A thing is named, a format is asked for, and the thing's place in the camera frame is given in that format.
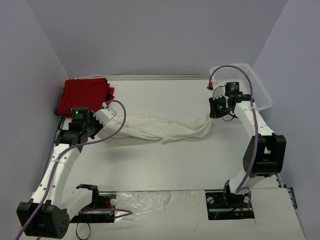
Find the white t-shirt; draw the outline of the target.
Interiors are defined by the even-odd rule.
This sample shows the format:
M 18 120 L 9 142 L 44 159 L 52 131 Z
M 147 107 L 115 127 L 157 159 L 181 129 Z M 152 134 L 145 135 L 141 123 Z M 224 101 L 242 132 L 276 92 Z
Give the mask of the white t-shirt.
M 210 133 L 212 119 L 205 114 L 196 119 L 169 119 L 150 114 L 128 114 L 116 139 L 137 138 L 163 144 L 186 139 L 202 139 Z

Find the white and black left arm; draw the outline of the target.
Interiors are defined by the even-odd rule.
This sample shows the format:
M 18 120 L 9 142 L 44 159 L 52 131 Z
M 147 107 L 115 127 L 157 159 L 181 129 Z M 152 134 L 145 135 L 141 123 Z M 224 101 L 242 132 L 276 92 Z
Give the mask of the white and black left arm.
M 115 113 L 104 108 L 97 112 L 87 107 L 71 109 L 67 129 L 60 129 L 47 170 L 36 191 L 27 202 L 20 202 L 16 213 L 21 230 L 16 239 L 25 234 L 31 237 L 62 239 L 73 215 L 62 208 L 62 194 L 71 169 L 83 146 L 111 120 Z

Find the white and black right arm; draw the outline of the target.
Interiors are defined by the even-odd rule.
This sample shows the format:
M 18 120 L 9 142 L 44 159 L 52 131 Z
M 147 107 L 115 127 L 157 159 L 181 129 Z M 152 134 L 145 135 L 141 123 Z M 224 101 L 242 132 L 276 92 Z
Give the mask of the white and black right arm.
M 225 183 L 225 191 L 221 195 L 222 202 L 232 207 L 239 202 L 240 195 L 248 195 L 258 182 L 282 171 L 287 141 L 284 135 L 276 134 L 266 124 L 252 94 L 243 93 L 239 82 L 224 85 L 210 82 L 207 88 L 212 91 L 210 118 L 236 118 L 249 137 L 240 171 Z

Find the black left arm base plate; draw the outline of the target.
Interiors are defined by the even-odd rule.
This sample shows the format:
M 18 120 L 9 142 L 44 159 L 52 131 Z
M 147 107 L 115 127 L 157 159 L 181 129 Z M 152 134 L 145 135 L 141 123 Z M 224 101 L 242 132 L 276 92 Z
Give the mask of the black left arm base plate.
M 70 223 L 78 224 L 95 224 L 95 223 L 113 223 L 115 221 L 115 212 L 106 211 L 106 209 L 113 209 L 117 204 L 117 194 L 115 192 L 101 193 L 96 197 L 94 203 L 91 203 L 81 210 L 88 211 L 80 215 L 74 216 Z

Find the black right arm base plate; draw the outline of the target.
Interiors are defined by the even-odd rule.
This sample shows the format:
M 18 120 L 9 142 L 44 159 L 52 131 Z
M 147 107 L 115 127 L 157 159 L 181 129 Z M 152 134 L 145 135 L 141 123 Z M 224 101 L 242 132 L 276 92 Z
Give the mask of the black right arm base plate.
M 222 190 L 205 192 L 209 221 L 254 219 L 255 214 L 249 194 L 226 196 Z

